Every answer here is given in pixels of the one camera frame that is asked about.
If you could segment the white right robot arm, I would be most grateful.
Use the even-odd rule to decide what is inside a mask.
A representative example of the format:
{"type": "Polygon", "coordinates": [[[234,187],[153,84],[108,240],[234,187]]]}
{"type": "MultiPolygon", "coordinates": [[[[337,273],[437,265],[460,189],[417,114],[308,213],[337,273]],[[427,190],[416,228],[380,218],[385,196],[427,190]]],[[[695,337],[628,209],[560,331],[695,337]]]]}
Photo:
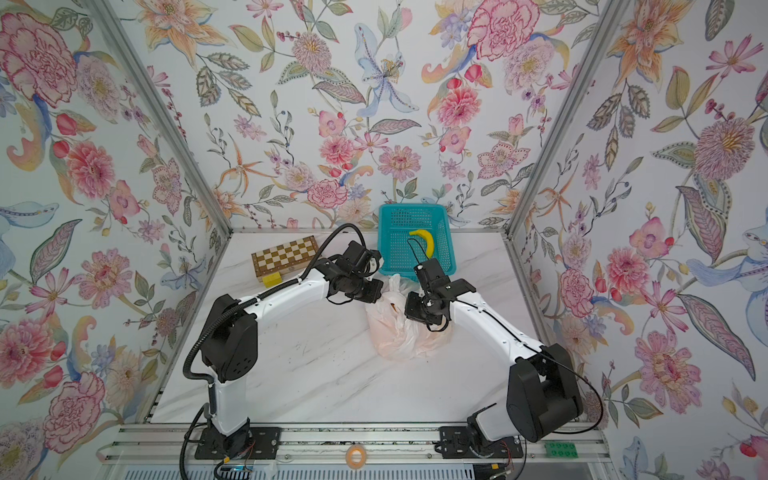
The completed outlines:
{"type": "Polygon", "coordinates": [[[580,377],[564,347],[544,345],[512,326],[467,280],[450,279],[437,260],[417,264],[414,272],[421,291],[408,294],[405,316],[428,327],[458,325],[508,368],[505,402],[467,420],[477,443],[512,436],[538,442],[583,414],[580,377]]]}

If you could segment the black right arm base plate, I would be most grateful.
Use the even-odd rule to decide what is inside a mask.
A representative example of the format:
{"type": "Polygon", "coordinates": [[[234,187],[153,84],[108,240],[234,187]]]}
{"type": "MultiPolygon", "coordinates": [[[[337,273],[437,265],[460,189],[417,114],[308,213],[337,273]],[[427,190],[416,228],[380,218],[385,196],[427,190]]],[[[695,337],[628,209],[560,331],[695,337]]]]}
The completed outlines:
{"type": "Polygon", "coordinates": [[[460,425],[441,426],[434,451],[443,459],[514,460],[523,457],[519,437],[509,436],[488,440],[480,431],[474,417],[460,425]]]}

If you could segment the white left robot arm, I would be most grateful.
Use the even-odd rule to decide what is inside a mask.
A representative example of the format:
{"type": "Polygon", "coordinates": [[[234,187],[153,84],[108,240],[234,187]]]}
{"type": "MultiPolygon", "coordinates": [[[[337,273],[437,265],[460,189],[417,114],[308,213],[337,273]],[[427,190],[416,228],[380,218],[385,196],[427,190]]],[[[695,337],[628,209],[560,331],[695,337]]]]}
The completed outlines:
{"type": "Polygon", "coordinates": [[[318,255],[306,272],[254,297],[216,299],[183,367],[187,379],[206,382],[216,432],[229,437],[250,425],[245,377],[258,360],[259,326],[336,294],[347,303],[376,303],[383,282],[373,275],[381,264],[378,251],[352,241],[343,253],[318,255]]]}

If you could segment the translucent white plastic bag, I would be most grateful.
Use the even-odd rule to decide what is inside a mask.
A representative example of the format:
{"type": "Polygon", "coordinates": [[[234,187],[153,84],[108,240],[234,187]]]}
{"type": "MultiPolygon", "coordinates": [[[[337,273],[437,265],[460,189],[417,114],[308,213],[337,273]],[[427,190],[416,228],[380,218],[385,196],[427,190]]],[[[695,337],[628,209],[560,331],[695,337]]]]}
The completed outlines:
{"type": "Polygon", "coordinates": [[[416,282],[395,274],[384,280],[380,299],[365,306],[374,349],[386,360],[429,357],[453,339],[453,326],[431,332],[425,325],[406,318],[407,295],[417,291],[416,282]]]}

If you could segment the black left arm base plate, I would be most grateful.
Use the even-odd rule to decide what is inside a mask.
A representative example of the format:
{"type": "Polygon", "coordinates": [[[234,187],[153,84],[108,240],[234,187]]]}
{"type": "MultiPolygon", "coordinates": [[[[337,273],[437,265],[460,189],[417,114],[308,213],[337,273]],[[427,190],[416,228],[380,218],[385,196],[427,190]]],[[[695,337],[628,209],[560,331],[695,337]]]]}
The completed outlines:
{"type": "Polygon", "coordinates": [[[275,460],[280,445],[280,427],[255,427],[245,423],[230,435],[219,432],[208,421],[197,444],[195,460],[275,460]]]}

